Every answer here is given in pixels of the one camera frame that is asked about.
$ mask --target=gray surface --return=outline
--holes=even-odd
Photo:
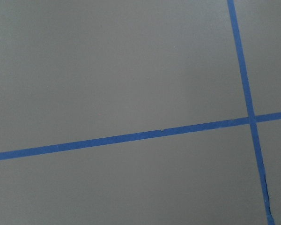
[[[281,225],[281,120],[258,124],[272,215]]]
[[[265,225],[249,126],[0,161],[0,225]]]
[[[0,152],[246,115],[226,0],[0,0]]]
[[[281,0],[235,2],[255,112],[281,112]]]

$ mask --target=blue tape strip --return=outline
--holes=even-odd
[[[271,113],[271,114],[266,114],[266,115],[260,115],[260,116],[256,116],[255,118],[256,118],[257,122],[265,122],[265,121],[271,121],[271,120],[281,120],[281,112]]]
[[[30,148],[30,149],[23,149],[23,150],[6,151],[6,152],[0,152],[0,160],[35,156],[35,155],[54,153],[59,151],[89,148],[89,147],[95,147],[95,146],[107,145],[107,144],[131,142],[131,141],[137,141],[137,140],[148,139],[148,138],[185,134],[190,132],[198,132],[198,131],[211,130],[217,128],[227,128],[227,127],[239,126],[244,124],[249,124],[249,119],[247,117],[239,118],[235,120],[223,120],[218,122],[202,123],[202,124],[190,125],[185,127],[175,127],[175,128],[165,129],[163,131],[154,130],[154,131],[147,131],[147,132],[141,132],[135,134],[98,138],[98,139],[92,139],[92,140],[80,141],[80,142],[71,142],[71,143],[49,145],[44,147],[37,147],[37,148]]]
[[[259,143],[258,129],[257,129],[257,124],[256,124],[256,119],[255,119],[255,113],[254,113],[254,108],[253,108],[249,80],[248,80],[248,76],[247,76],[247,69],[246,69],[246,64],[245,64],[245,59],[244,59],[242,41],[240,38],[240,32],[239,32],[238,23],[237,23],[237,16],[236,16],[236,11],[235,11],[234,1],[227,0],[227,2],[228,2],[230,20],[231,20],[233,36],[234,36],[234,41],[235,41],[235,46],[236,46],[236,51],[237,51],[238,64],[239,64],[240,74],[241,74],[242,83],[243,83],[244,97],[245,97],[247,112],[248,112],[248,116],[249,116],[251,135],[252,135],[252,139],[253,139],[255,156],[256,156],[256,160],[257,160],[257,166],[258,166],[258,171],[259,171],[259,176],[260,176],[260,181],[261,181],[263,200],[264,200],[264,205],[265,205],[265,209],[266,209],[267,222],[269,225],[274,225],[274,218],[272,217],[272,214],[271,214],[269,196],[268,196],[268,191],[267,191],[266,171],[265,171],[264,164],[263,164],[261,146]]]

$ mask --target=gray floor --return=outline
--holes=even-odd
[[[235,1],[281,112],[281,0]],[[226,0],[0,0],[0,152],[246,117]],[[281,120],[258,124],[281,225]],[[265,225],[249,125],[0,161],[0,225]]]

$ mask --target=vertical blue line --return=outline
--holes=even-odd
[[[262,194],[263,194],[263,200],[264,200],[264,205],[265,205],[265,209],[266,209],[267,222],[268,222],[268,225],[274,225],[275,222],[274,222],[274,218],[272,217],[272,214],[271,214],[269,196],[268,196],[268,191],[267,191],[266,171],[264,168],[262,152],[261,152],[261,147],[260,147],[260,143],[259,143],[258,129],[257,129],[257,124],[256,124],[256,119],[255,119],[252,96],[251,96],[249,80],[248,80],[248,76],[247,76],[247,69],[246,69],[246,64],[245,64],[245,60],[244,60],[244,52],[243,52],[242,41],[240,38],[240,33],[239,33],[239,28],[238,28],[238,23],[237,23],[237,16],[236,16],[236,11],[235,11],[234,1],[227,0],[227,2],[228,2],[230,20],[231,20],[233,36],[234,36],[234,41],[235,41],[235,46],[236,46],[236,51],[237,51],[240,75],[241,75],[242,83],[243,83],[244,98],[245,98],[245,102],[246,102],[246,106],[247,106],[247,112],[248,112],[249,123],[250,123],[250,128],[251,128],[251,135],[252,135],[252,139],[253,139],[255,156],[256,156],[256,160],[257,160],[259,177],[260,177],[260,182],[261,182],[261,187],[262,187]]]

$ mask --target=horizontal blue line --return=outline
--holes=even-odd
[[[279,120],[279,119],[281,119],[281,112],[256,116],[257,122],[265,122],[265,121]],[[131,142],[131,141],[137,141],[137,140],[143,140],[143,139],[155,138],[155,137],[186,134],[186,133],[198,132],[203,130],[227,128],[227,127],[233,127],[233,126],[239,126],[245,124],[249,124],[248,117],[234,119],[234,120],[223,120],[218,122],[202,123],[202,124],[190,125],[185,127],[175,127],[175,128],[165,129],[163,131],[154,130],[154,131],[147,131],[147,132],[141,132],[135,134],[91,139],[91,140],[79,141],[79,142],[55,144],[55,145],[23,149],[23,150],[6,151],[6,152],[0,152],[0,160],[42,155],[47,153],[59,152],[59,151],[90,148],[90,147],[107,145],[107,144]]]

